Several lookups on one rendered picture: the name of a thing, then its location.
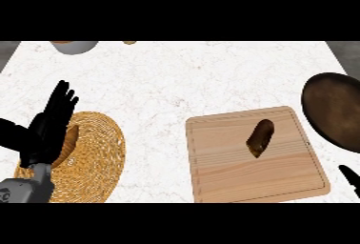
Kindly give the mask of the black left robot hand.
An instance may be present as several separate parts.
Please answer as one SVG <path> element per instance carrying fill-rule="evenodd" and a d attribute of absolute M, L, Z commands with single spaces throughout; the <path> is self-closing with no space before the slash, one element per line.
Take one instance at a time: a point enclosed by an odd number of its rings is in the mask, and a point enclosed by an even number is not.
<path fill-rule="evenodd" d="M 49 97 L 45 111 L 29 127 L 0 118 L 0 146 L 20 152 L 20 167 L 52 164 L 58 159 L 74 114 L 79 97 L 70 83 L 60 81 Z"/>

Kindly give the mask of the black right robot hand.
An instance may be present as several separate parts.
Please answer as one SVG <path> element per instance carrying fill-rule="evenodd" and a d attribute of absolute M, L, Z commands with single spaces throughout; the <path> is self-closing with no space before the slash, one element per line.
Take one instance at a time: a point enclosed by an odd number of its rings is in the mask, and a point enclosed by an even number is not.
<path fill-rule="evenodd" d="M 346 166 L 340 166 L 340 170 L 346 176 L 349 184 L 355 187 L 355 192 L 358 197 L 360 198 L 360 175 L 355 172 L 355 170 Z"/>

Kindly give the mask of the pale wooden cutting board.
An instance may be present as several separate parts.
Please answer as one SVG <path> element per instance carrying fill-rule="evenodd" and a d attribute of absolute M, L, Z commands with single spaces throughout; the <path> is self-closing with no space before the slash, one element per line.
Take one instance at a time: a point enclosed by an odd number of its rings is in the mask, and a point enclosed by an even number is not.
<path fill-rule="evenodd" d="M 265 119 L 275 133 L 263 154 L 254 156 L 247 140 Z M 282 202 L 331 192 L 291 107 L 192 117 L 187 135 L 197 202 Z"/>

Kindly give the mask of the dark brown pan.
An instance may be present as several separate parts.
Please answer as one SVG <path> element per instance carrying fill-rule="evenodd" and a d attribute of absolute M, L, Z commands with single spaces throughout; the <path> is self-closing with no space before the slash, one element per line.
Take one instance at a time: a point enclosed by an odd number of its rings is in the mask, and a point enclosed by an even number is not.
<path fill-rule="evenodd" d="M 360 153 L 360 81 L 334 72 L 316 74 L 305 85 L 302 105 L 319 135 Z"/>

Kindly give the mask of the woven wicker basket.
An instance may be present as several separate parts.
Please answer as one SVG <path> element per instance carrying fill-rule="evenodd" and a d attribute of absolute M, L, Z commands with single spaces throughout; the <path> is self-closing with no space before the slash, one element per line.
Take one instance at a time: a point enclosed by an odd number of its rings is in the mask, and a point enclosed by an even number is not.
<path fill-rule="evenodd" d="M 67 129 L 51 181 L 49 201 L 105 202 L 117 186 L 126 162 L 126 138 L 116 121 L 100 112 L 77 112 Z"/>

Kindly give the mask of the grey round pot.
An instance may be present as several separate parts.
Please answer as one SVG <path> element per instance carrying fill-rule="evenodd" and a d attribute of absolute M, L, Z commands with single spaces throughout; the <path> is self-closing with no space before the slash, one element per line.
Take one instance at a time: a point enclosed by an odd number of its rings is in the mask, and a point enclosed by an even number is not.
<path fill-rule="evenodd" d="M 77 55 L 91 51 L 97 47 L 98 41 L 52 41 L 51 44 L 61 53 Z"/>

